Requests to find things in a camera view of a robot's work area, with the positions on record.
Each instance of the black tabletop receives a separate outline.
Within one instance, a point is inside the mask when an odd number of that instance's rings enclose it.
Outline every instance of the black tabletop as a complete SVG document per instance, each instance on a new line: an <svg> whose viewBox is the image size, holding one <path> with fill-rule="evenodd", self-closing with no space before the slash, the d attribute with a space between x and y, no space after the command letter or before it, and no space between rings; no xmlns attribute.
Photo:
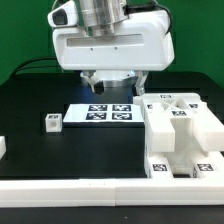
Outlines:
<svg viewBox="0 0 224 224"><path fill-rule="evenodd" d="M198 93L202 100L208 103L212 112L224 122L224 90L205 74L151 73L145 87L147 93ZM6 136L7 139L7 153L0 162L0 179L93 177L95 173L89 174L85 169L80 169L80 172L74 175L74 170L68 165L71 152L59 153L61 148L58 145L61 144L60 141L66 142L66 132L63 131L57 135L47 134L44 118L47 113L64 115L71 103L132 103L132 88L130 86L107 88L102 95L98 96L94 95L88 86L81 84L78 74L21 74L10 78L0 87L0 102L0 136ZM52 147L47 153L43 151L46 142ZM48 167L49 162L44 162L46 157L52 163L59 161L62 166L66 164L66 168L63 172L60 169L51 170ZM33 158L41 162L41 169ZM121 176L141 177L141 168L134 169L128 174L123 173ZM223 219L223 206L0 209L0 223L206 224L222 223Z"/></svg>

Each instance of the black cable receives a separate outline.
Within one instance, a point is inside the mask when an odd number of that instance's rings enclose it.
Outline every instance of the black cable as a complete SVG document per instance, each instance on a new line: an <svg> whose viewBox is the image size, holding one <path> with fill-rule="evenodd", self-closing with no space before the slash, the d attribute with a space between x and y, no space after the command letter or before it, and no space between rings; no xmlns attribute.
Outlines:
<svg viewBox="0 0 224 224"><path fill-rule="evenodd" d="M55 61L55 60L57 60L56 57L40 57L40 58L33 58L33 59L30 59L30 60L27 60L27 61L23 62L22 64L20 64L19 66L17 66L14 69L14 71L11 73L10 77L15 76L17 72L19 72L23 69L31 68L31 67L24 68L25 66L27 66L31 63L34 63L34 62L37 62L37 61Z"/></svg>
<svg viewBox="0 0 224 224"><path fill-rule="evenodd" d="M166 34L167 34L171 31L171 29L173 27L172 14L171 14L171 12L168 8L166 8L163 5L159 5L156 0L152 0L152 1L150 1L148 3L145 3L145 4L138 4L138 5L133 5L133 6L127 5L125 11L128 14L131 14L131 13L138 13L138 12L145 12L145 11L154 11L154 10L157 10L157 9L164 10L167 13L167 15L169 16L170 23L169 23L169 27L168 27L167 32L166 32Z"/></svg>

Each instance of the green background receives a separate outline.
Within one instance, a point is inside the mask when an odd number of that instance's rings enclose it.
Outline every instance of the green background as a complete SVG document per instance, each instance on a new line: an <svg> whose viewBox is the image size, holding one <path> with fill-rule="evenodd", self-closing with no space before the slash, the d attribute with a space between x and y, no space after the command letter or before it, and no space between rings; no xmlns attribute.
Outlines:
<svg viewBox="0 0 224 224"><path fill-rule="evenodd" d="M129 0L131 4L145 0ZM168 71L197 71L224 87L224 1L158 0L173 14L175 61ZM53 0L1 1L0 83L25 60L52 56L47 14Z"/></svg>

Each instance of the small white block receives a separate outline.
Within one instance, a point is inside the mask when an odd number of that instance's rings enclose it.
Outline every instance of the small white block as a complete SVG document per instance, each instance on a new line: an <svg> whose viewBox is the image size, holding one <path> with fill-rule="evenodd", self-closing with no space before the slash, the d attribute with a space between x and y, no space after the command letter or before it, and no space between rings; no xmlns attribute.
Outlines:
<svg viewBox="0 0 224 224"><path fill-rule="evenodd" d="M149 167L149 172L147 173L148 177L173 178L173 174L166 157L147 157L146 160Z"/></svg>
<svg viewBox="0 0 224 224"><path fill-rule="evenodd" d="M5 152L6 152L5 137L0 136L0 159L3 157Z"/></svg>
<svg viewBox="0 0 224 224"><path fill-rule="evenodd" d="M214 161L199 154L192 154L187 163L191 167L192 178L219 178L220 172L214 165Z"/></svg>
<svg viewBox="0 0 224 224"><path fill-rule="evenodd" d="M47 114L45 124L46 132L61 132L62 114Z"/></svg>
<svg viewBox="0 0 224 224"><path fill-rule="evenodd" d="M145 117L146 142L153 152L174 152L175 130L166 113L147 114Z"/></svg>

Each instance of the white plastic block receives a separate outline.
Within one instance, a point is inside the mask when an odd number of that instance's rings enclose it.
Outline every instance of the white plastic block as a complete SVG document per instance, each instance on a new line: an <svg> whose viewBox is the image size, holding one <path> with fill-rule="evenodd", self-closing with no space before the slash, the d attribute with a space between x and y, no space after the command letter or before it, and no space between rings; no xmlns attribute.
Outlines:
<svg viewBox="0 0 224 224"><path fill-rule="evenodd" d="M173 178L167 158L161 155L145 157L145 170L148 178Z"/></svg>
<svg viewBox="0 0 224 224"><path fill-rule="evenodd" d="M150 151L173 152L175 147L175 130L165 113L145 116L146 142Z"/></svg>
<svg viewBox="0 0 224 224"><path fill-rule="evenodd" d="M0 136L0 159L4 156L5 152L6 152L5 137Z"/></svg>
<svg viewBox="0 0 224 224"><path fill-rule="evenodd" d="M214 161L209 157L193 154L187 159L191 178L222 178Z"/></svg>
<svg viewBox="0 0 224 224"><path fill-rule="evenodd" d="M47 114L45 124L47 132L61 132L62 114Z"/></svg>
<svg viewBox="0 0 224 224"><path fill-rule="evenodd" d="M115 206L113 179L81 179L78 188L78 206Z"/></svg>
<svg viewBox="0 0 224 224"><path fill-rule="evenodd" d="M193 131L204 151L224 151L224 126L204 103L196 110Z"/></svg>

